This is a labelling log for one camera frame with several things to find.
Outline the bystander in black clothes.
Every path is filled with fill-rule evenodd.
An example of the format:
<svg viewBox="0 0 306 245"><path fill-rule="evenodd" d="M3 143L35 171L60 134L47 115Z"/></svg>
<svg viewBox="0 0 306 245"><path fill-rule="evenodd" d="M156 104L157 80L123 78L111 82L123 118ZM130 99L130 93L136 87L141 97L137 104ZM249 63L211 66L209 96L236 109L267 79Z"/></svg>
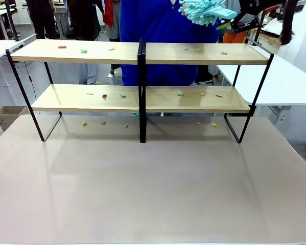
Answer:
<svg viewBox="0 0 306 245"><path fill-rule="evenodd" d="M26 3L37 39L45 39L45 32L48 39L57 39L54 0L26 0Z"/></svg>

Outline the bystander in dark jacket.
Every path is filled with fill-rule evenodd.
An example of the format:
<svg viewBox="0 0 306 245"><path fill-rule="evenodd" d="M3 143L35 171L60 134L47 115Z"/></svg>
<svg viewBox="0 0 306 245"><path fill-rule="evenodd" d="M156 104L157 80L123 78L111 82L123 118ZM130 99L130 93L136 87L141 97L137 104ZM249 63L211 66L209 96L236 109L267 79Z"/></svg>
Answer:
<svg viewBox="0 0 306 245"><path fill-rule="evenodd" d="M101 0L66 0L76 40L97 41L101 31L97 9L103 11ZM94 85L97 81L96 64L79 64L79 84Z"/></svg>

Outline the grey background table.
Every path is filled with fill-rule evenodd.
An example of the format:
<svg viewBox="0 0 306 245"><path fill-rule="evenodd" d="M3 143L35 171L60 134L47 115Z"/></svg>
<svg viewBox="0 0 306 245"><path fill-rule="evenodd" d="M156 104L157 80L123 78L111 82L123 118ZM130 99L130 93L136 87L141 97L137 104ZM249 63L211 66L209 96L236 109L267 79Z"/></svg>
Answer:
<svg viewBox="0 0 306 245"><path fill-rule="evenodd" d="M60 39L66 39L67 33L70 31L69 19L64 6L55 6L56 12L54 13L57 29Z"/></svg>

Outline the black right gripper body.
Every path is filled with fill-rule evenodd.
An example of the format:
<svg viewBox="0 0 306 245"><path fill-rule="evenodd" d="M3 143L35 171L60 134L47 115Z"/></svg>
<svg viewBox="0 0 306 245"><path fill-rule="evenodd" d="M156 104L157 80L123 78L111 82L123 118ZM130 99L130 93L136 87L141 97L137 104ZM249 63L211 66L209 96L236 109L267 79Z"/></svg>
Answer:
<svg viewBox="0 0 306 245"><path fill-rule="evenodd" d="M258 15L269 8L285 4L287 0L239 0L240 11L245 14Z"/></svg>

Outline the cardboard box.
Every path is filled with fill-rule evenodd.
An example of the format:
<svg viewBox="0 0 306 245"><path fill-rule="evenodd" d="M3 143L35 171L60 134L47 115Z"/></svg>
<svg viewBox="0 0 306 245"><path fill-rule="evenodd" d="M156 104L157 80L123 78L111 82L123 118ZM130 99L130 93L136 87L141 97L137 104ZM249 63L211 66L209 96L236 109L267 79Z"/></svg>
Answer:
<svg viewBox="0 0 306 245"><path fill-rule="evenodd" d="M29 114L25 106L3 106L0 109L0 127L6 131L21 115Z"/></svg>

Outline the person in blue sweater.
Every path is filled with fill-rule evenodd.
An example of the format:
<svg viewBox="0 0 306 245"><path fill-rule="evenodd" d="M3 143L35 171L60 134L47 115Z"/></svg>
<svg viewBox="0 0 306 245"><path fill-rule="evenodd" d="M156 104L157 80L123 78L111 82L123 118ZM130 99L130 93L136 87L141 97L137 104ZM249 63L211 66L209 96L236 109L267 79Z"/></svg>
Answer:
<svg viewBox="0 0 306 245"><path fill-rule="evenodd" d="M179 0L121 0L122 42L216 43L220 23L200 26L178 11ZM198 75L197 65L147 65L148 86L190 86Z"/></svg>

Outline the red jacket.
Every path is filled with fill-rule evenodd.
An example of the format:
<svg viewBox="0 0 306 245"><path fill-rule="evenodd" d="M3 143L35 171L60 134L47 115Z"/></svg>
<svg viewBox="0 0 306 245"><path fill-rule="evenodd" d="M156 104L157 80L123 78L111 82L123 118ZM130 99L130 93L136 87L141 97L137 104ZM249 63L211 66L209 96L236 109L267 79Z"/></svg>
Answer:
<svg viewBox="0 0 306 245"><path fill-rule="evenodd" d="M111 0L102 0L103 5L103 21L105 25L113 26L113 5Z"/></svg>

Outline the large teal microfiber duster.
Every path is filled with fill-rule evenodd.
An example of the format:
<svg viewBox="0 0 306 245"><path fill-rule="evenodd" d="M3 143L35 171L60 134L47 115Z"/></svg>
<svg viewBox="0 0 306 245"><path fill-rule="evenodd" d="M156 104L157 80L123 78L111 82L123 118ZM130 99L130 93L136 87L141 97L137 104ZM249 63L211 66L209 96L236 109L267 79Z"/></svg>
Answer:
<svg viewBox="0 0 306 245"><path fill-rule="evenodd" d="M181 6L186 5L185 13L180 13L194 24L214 25L217 20L232 20L237 16L235 11L225 8L224 2L225 0L179 0Z"/></svg>

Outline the wooden shelf unit black frame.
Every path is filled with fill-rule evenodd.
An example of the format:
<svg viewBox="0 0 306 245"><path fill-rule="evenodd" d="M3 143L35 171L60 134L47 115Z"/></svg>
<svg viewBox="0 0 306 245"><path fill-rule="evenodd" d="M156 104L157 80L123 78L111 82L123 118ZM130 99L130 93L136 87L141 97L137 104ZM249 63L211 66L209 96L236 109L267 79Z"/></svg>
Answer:
<svg viewBox="0 0 306 245"><path fill-rule="evenodd" d="M137 54L138 66L138 106L139 106L139 136L140 142L146 142L147 113L223 113L237 143L241 143L250 119L256 109L256 100L264 83L266 74L274 54L269 52L266 58L254 49L258 44L246 38L242 44L185 44L185 43L147 43L141 39ZM148 89L147 65L265 65L266 69L258 86L253 103L248 104L235 88L206 87L204 101L199 100L198 89L184 87L186 99L167 100L164 95L173 87Z"/></svg>
<svg viewBox="0 0 306 245"><path fill-rule="evenodd" d="M58 46L67 46L67 48L58 49ZM56 84L50 72L50 63L137 65L138 48L139 42L37 39L13 53L6 50L6 56L40 140L45 142L52 131L43 134L34 114L36 111L56 111L59 116L64 112L139 113L138 84L135 86ZM87 54L81 53L81 49L88 50ZM15 64L18 62L44 63L50 84L34 103L30 103L16 70ZM103 94L107 95L107 99L102 98ZM120 94L125 94L126 98L121 98Z"/></svg>

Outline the orange trousers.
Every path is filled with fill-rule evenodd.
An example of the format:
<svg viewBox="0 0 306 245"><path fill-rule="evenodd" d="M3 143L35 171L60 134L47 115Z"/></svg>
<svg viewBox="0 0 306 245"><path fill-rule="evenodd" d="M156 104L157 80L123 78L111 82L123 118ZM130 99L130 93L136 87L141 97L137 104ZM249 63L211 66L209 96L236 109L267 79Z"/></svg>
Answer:
<svg viewBox="0 0 306 245"><path fill-rule="evenodd" d="M230 33L225 32L223 37L223 43L243 43L246 38L247 32Z"/></svg>

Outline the large white table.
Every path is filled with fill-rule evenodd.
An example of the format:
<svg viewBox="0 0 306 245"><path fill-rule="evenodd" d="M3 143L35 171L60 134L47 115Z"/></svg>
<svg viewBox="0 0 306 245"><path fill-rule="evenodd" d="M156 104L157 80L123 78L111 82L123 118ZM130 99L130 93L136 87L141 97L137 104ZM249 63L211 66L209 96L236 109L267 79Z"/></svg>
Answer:
<svg viewBox="0 0 306 245"><path fill-rule="evenodd" d="M222 85L235 83L242 98L251 104L266 69L265 65L218 65ZM292 106L306 106L306 73L278 55L274 55L255 103L267 106L276 115L275 124L288 118Z"/></svg>

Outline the white side table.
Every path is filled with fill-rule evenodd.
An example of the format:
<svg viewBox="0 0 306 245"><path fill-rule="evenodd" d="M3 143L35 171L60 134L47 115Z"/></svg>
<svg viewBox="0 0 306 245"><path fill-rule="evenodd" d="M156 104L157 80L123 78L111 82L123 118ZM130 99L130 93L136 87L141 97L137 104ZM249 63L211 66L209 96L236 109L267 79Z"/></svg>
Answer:
<svg viewBox="0 0 306 245"><path fill-rule="evenodd" d="M12 52L17 48L20 48L26 41L28 41L29 39L31 39L35 36L36 36L36 34L32 34L32 35L30 35L30 36L28 36L25 39L20 40L20 41L0 40L0 58L6 55L6 50ZM9 87L10 84L8 83L8 81L7 81L7 79L4 75L1 64L0 64L0 76L3 79L3 87Z"/></svg>

